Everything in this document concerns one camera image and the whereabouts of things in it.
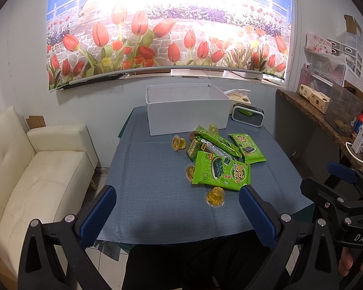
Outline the person's right hand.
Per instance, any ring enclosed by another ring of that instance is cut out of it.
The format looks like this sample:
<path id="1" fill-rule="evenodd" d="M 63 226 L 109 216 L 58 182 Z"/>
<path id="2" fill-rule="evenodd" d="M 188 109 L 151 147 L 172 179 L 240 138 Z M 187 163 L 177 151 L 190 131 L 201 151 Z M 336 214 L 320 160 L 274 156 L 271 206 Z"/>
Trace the person's right hand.
<path id="1" fill-rule="evenodd" d="M 354 264 L 354 258 L 350 253 L 349 248 L 344 247 L 342 249 L 341 258 L 338 265 L 339 274 L 343 277 L 347 276 L 353 264 Z"/>

